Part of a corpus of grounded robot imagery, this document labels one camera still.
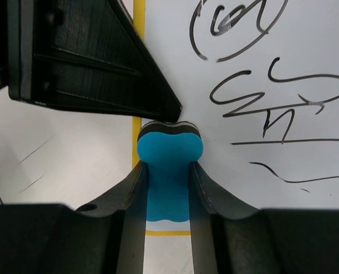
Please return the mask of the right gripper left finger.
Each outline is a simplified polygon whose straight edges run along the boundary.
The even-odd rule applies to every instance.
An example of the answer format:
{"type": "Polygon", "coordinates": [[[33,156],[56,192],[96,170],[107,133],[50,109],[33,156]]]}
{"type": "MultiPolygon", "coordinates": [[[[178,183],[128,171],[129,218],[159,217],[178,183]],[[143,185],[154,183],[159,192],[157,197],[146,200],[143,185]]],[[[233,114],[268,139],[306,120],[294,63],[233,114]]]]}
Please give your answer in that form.
{"type": "Polygon", "coordinates": [[[148,172],[144,163],[96,199],[0,205],[0,273],[142,273],[148,172]]]}

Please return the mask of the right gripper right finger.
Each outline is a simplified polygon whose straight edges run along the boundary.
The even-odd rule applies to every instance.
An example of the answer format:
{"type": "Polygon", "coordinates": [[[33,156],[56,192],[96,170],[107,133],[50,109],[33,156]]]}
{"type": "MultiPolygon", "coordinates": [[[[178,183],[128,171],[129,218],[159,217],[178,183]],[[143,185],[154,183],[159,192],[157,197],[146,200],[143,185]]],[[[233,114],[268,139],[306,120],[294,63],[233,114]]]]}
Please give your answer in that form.
{"type": "Polygon", "coordinates": [[[257,209],[189,168],[195,273],[339,273],[339,210],[257,209]]]}

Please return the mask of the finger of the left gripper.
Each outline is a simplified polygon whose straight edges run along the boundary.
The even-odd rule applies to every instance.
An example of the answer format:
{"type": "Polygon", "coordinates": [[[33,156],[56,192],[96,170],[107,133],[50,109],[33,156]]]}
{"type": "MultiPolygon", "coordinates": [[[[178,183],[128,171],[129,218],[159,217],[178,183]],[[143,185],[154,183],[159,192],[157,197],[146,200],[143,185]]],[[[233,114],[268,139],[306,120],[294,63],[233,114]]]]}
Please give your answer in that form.
{"type": "Polygon", "coordinates": [[[181,103],[122,1],[8,1],[9,97],[175,122],[181,103]]]}

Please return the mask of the blue whiteboard eraser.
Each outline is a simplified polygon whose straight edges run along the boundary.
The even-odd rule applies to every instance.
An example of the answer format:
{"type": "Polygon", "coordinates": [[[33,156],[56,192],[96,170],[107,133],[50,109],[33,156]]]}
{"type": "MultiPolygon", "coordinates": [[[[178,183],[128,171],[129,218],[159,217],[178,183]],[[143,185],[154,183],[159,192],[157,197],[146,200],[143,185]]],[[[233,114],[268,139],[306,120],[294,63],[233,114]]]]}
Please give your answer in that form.
{"type": "Polygon", "coordinates": [[[148,167],[148,221],[189,220],[189,169],[203,150],[200,131],[190,122],[152,121],[142,127],[137,152],[148,167]]]}

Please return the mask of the yellow framed whiteboard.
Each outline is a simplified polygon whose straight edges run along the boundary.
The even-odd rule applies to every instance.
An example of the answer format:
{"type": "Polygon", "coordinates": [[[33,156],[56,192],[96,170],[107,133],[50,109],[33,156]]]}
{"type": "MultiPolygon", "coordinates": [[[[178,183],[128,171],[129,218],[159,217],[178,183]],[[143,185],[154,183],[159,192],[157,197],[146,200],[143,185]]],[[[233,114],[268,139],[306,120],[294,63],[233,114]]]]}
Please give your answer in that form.
{"type": "MultiPolygon", "coordinates": [[[[144,20],[173,123],[200,131],[194,163],[257,209],[339,210],[339,1],[146,1],[144,20]]],[[[190,221],[147,224],[195,273],[190,221]]]]}

